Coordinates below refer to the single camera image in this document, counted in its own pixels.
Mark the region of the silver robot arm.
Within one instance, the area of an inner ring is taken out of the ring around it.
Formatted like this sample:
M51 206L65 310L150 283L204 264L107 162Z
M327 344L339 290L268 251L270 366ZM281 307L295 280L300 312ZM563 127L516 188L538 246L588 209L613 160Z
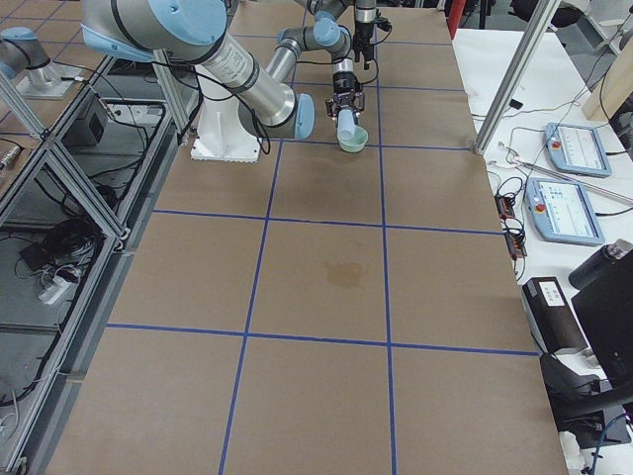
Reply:
M314 17L316 25L325 19L337 24L337 20L352 8L354 25L347 49L353 54L353 61L361 63L364 70L370 68L371 62L376 63L375 30L382 29L387 34L391 31L391 24L380 15L376 1L297 1L297 4Z
M315 105L284 80L302 52L324 49L334 64L334 98L359 93L353 64L373 56L377 8L373 1L305 1L315 23L287 29L268 67L262 68L227 30L222 1L84 1L84 43L104 54L150 62L165 49L181 62L203 67L241 100L239 119L252 135L306 139Z

